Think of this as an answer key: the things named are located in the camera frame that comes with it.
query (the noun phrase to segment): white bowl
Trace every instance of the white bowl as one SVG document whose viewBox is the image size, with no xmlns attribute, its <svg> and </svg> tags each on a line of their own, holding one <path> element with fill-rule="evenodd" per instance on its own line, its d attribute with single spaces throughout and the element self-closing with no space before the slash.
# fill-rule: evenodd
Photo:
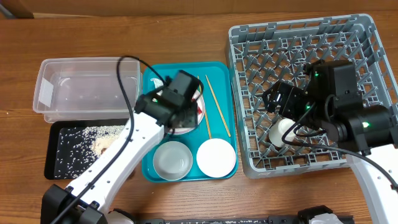
<svg viewBox="0 0 398 224">
<path fill-rule="evenodd" d="M 189 148 L 177 141 L 164 143 L 156 149 L 154 169 L 165 180 L 179 180 L 192 168 L 193 157 Z"/>
</svg>

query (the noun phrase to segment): wooden table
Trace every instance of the wooden table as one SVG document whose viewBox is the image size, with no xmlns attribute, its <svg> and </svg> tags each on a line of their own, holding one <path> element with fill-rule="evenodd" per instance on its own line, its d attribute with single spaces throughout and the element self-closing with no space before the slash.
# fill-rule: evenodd
<svg viewBox="0 0 398 224">
<path fill-rule="evenodd" d="M 38 223 L 50 125 L 32 111 L 40 63 L 46 58 L 137 55 L 151 64 L 217 60 L 226 63 L 228 29 L 239 24 L 336 16 L 353 12 L 230 14 L 214 16 L 94 17 L 0 21 L 0 222 Z M 395 74 L 398 13 L 369 11 Z M 113 207 L 142 217 L 239 218 L 296 214 L 326 205 L 356 223 L 371 223 L 350 169 L 248 179 L 241 162 L 228 180 L 153 184 L 140 169 Z"/>
</svg>

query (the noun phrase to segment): gray dish rack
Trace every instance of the gray dish rack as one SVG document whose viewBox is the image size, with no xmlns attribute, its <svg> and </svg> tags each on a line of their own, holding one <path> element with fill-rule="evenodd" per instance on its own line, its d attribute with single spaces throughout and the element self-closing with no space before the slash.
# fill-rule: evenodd
<svg viewBox="0 0 398 224">
<path fill-rule="evenodd" d="M 383 105 L 398 123 L 398 86 L 373 19 L 367 14 L 234 26 L 228 40 L 238 139 L 243 171 L 249 178 L 347 167 L 338 152 L 277 148 L 268 140 L 269 128 L 282 117 L 265 110 L 262 92 L 277 80 L 305 87 L 306 63 L 319 59 L 354 62 L 364 106 Z M 312 131 L 304 127 L 299 132 Z M 326 135 L 298 140 L 336 146 Z"/>
</svg>

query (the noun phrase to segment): clear plastic container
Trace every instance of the clear plastic container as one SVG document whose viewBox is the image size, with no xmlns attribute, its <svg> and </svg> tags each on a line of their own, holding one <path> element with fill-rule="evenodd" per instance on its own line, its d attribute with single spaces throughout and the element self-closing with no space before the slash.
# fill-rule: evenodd
<svg viewBox="0 0 398 224">
<path fill-rule="evenodd" d="M 128 118 L 116 76 L 118 57 L 44 60 L 36 81 L 33 110 L 52 123 L 66 120 Z M 141 91 L 139 62 L 121 63 L 123 87 L 132 106 Z"/>
</svg>

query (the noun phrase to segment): teal tray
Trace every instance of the teal tray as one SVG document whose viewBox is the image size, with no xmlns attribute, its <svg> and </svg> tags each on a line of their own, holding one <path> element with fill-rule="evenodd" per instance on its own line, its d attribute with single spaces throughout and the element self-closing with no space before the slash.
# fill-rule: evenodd
<svg viewBox="0 0 398 224">
<path fill-rule="evenodd" d="M 184 143 L 192 152 L 193 165 L 191 171 L 184 178 L 177 180 L 179 181 L 192 181 L 192 180 L 213 180 L 213 179 L 227 179 L 232 177 L 236 170 L 238 169 L 238 153 L 236 152 L 236 136 L 235 136 L 235 121 L 234 121 L 234 109 L 233 109 L 233 99 L 231 91 L 231 80 L 229 77 L 227 67 L 221 62 L 195 62 L 195 63 L 173 63 L 173 64 L 159 64 L 154 65 L 153 68 L 162 76 L 170 76 L 173 78 L 179 70 L 184 70 L 195 77 L 199 76 L 199 79 L 203 83 L 205 89 L 203 91 L 203 97 L 205 99 L 205 107 L 207 110 L 207 117 L 210 123 L 211 137 L 220 138 L 228 141 L 235 150 L 236 154 L 236 165 L 235 168 L 222 178 L 212 178 L 205 175 L 198 167 L 197 164 L 197 151 L 199 146 L 208 140 L 209 135 L 206 126 L 206 120 L 203 118 L 199 127 L 195 130 L 181 135 L 174 135 L 168 140 L 163 140 L 159 145 L 165 143 L 166 141 L 179 141 Z M 218 112 L 216 103 L 211 94 L 210 88 L 208 86 L 205 75 L 209 78 L 213 91 L 217 97 L 218 104 L 223 112 L 225 122 L 228 125 L 228 129 L 231 133 L 231 137 L 225 130 L 223 121 Z M 154 82 L 151 78 L 156 78 L 155 74 L 148 68 L 145 70 L 142 79 L 142 90 L 144 93 L 151 91 L 155 88 Z M 151 150 L 142 160 L 142 173 L 144 177 L 156 183 L 170 182 L 160 178 L 154 169 L 153 159 L 156 146 Z"/>
</svg>

